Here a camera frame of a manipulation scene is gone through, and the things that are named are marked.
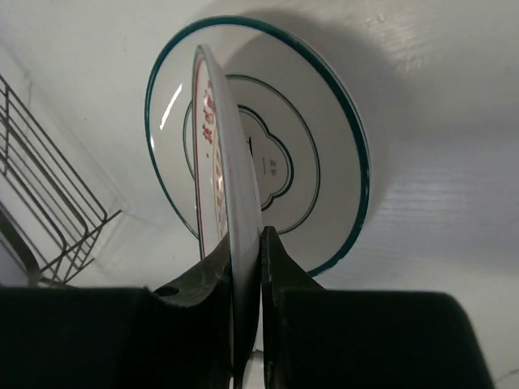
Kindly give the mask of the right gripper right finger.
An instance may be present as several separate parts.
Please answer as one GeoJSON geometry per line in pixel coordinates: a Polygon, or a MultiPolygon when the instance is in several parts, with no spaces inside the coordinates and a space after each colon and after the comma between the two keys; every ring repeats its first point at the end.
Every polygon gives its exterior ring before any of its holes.
{"type": "Polygon", "coordinates": [[[260,238],[268,388],[491,388],[470,319],[439,292],[330,290],[260,238]]]}

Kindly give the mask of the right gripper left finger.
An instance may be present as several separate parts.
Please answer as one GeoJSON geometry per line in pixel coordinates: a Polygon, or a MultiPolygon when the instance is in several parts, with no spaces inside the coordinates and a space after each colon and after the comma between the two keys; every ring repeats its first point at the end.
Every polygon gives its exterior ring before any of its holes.
{"type": "Polygon", "coordinates": [[[38,286],[24,242],[1,241],[4,388],[227,388],[229,242],[155,291],[38,286]]]}

